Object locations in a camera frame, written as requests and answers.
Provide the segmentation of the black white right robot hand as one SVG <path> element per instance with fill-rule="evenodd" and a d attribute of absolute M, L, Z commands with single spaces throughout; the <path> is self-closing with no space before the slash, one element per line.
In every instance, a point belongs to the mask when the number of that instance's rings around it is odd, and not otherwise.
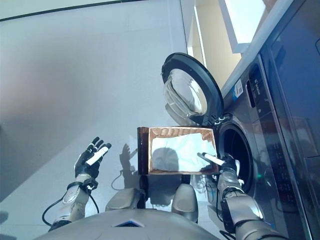
<path fill-rule="evenodd" d="M 241 168 L 240 161 L 233 158 L 229 153 L 225 153 L 222 159 L 207 152 L 198 152 L 197 156 L 209 163 L 212 168 L 218 168 L 220 174 L 223 172 L 232 172 L 235 173 L 237 177 L 239 176 Z"/>

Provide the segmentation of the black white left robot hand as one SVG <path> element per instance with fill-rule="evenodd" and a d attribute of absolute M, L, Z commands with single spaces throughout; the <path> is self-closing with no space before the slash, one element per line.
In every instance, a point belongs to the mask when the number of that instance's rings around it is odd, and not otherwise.
<path fill-rule="evenodd" d="M 101 162 L 111 147 L 109 142 L 104 143 L 98 136 L 95 137 L 76 160 L 74 164 L 75 177 L 89 175 L 96 179 L 99 175 Z"/>

